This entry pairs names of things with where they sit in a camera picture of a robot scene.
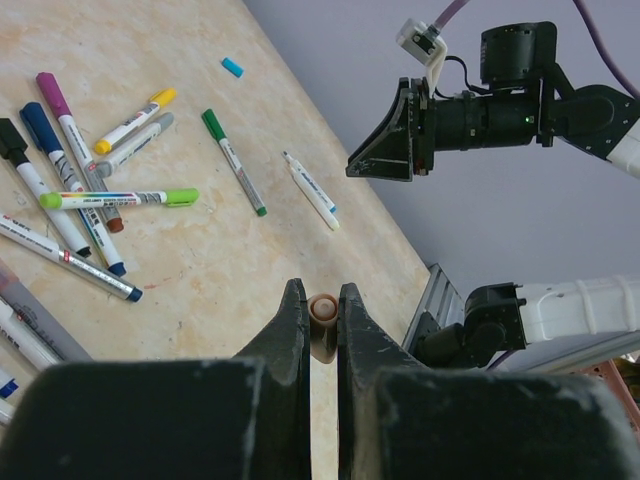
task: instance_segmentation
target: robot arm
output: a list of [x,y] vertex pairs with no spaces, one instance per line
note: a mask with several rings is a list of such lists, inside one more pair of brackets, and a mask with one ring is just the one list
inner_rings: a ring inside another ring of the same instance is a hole
[[433,71],[446,46],[429,28],[405,24],[399,43],[432,74],[400,79],[389,113],[349,157],[347,176],[411,181],[429,173],[436,151],[527,145],[534,137],[551,147],[560,137],[640,178],[640,102],[603,85],[574,89],[556,63],[556,39],[551,22],[485,31],[480,73],[488,89],[436,100]]
[[464,325],[418,339],[413,355],[434,368],[486,366],[503,350],[554,338],[638,329],[640,276],[557,285],[512,283],[469,295]]

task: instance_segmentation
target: green marker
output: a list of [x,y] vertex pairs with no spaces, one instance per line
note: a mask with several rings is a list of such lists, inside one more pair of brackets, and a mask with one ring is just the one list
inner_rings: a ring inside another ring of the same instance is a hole
[[167,207],[193,205],[200,196],[195,188],[158,192],[53,192],[40,195],[40,205],[56,210],[129,207],[164,203]]
[[244,171],[244,168],[236,156],[236,153],[233,151],[233,148],[231,148],[231,144],[229,143],[229,140],[227,140],[227,136],[225,135],[224,130],[222,130],[220,122],[218,122],[213,110],[209,109],[204,112],[202,114],[202,121],[209,129],[211,136],[215,138],[218,145],[220,145],[220,148],[224,152],[224,156],[227,157],[229,165],[231,165],[233,172],[236,174],[240,185],[242,185],[247,197],[249,197],[254,210],[259,217],[264,217],[267,214],[267,207],[264,205],[260,195],[258,195],[258,192],[251,183],[251,180],[249,180],[247,172]]

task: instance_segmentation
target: beige tabletop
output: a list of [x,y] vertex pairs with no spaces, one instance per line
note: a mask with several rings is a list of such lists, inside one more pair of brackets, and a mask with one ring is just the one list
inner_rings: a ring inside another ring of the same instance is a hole
[[[30,101],[45,105],[35,83],[41,71],[56,75],[90,146],[156,91],[178,91],[165,109],[174,124],[106,182],[113,191],[201,192],[184,209],[121,210],[125,230],[112,238],[126,278],[144,291],[138,304],[0,238],[0,256],[95,359],[231,356],[272,318],[294,277],[309,296],[338,295],[343,283],[355,282],[372,317],[402,340],[429,273],[366,181],[345,177],[346,152],[240,0],[0,3],[0,117],[25,138],[18,110]],[[220,65],[224,57],[245,68],[240,79]],[[262,195],[266,217],[254,213],[204,127],[207,108]],[[338,231],[292,181],[282,150],[338,205]],[[27,153],[59,190],[46,158],[31,143]],[[59,240],[1,159],[0,211]],[[0,364],[24,391],[34,370],[1,346]],[[312,361],[317,478],[335,478],[335,368]]]

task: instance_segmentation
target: cable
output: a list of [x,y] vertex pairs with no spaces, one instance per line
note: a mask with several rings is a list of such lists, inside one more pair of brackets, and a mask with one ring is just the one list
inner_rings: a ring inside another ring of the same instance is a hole
[[[460,57],[456,57],[455,55],[447,55],[444,58],[444,61],[454,61],[459,63],[460,65],[462,65],[462,69],[464,70],[464,84],[467,86],[467,88],[469,89],[469,91],[473,92],[473,93],[477,93],[478,95],[486,95],[488,93],[490,93],[490,90],[487,90],[486,88],[482,88],[482,87],[478,87],[476,85],[471,85],[469,83],[469,72],[467,71],[467,64],[464,63],[464,60],[462,60]],[[454,97],[451,96],[447,96],[447,95],[443,95],[442,93],[440,93],[440,90],[438,90],[437,88],[434,90],[434,92],[438,97],[443,98],[445,100],[451,100]]]
[[513,355],[514,353],[516,353],[516,350],[509,350],[508,352],[504,352],[502,355],[500,355],[495,362],[493,362],[491,365],[489,365],[487,367],[487,371],[488,370],[495,370],[499,365],[502,365],[502,363],[504,363],[504,361],[509,358],[511,355]]
[[469,2],[470,0],[453,0],[453,2],[444,9],[444,12],[442,12],[432,24],[438,30],[438,33],[440,33],[444,26],[449,23],[449,20],[451,20],[453,16]]
[[620,85],[622,85],[622,87],[627,92],[629,92],[629,94],[632,97],[634,97],[636,100],[640,100],[640,91],[631,84],[629,79],[624,75],[624,73],[622,73],[622,71],[618,68],[616,63],[613,61],[613,58],[611,58],[611,54],[609,53],[609,51],[607,50],[607,47],[605,47],[604,42],[602,41],[602,37],[600,36],[598,27],[596,27],[596,24],[593,21],[593,17],[591,16],[591,13],[589,13],[589,9],[584,4],[583,0],[573,0],[573,3],[578,9],[578,12],[580,12],[580,16],[582,17],[582,20],[587,26],[589,35],[591,35],[591,39],[593,40],[593,43],[595,44],[596,50],[600,54],[600,58],[602,58],[602,61],[609,68],[609,71],[615,77],[618,83],[620,83]]

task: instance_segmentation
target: green marker cap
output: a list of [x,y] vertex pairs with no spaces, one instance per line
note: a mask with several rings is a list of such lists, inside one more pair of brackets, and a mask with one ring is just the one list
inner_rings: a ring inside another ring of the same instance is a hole
[[202,114],[202,121],[209,129],[211,136],[216,139],[216,142],[219,142],[223,138],[227,138],[224,130],[222,130],[222,127],[220,126],[220,122],[218,122],[218,119],[216,118],[215,113],[213,113],[213,110],[208,109],[205,111]]
[[167,190],[165,193],[167,194],[167,207],[188,207],[193,205],[200,196],[197,188]]
[[62,206],[62,196],[59,193],[43,193],[40,195],[40,205],[42,208],[60,208]]

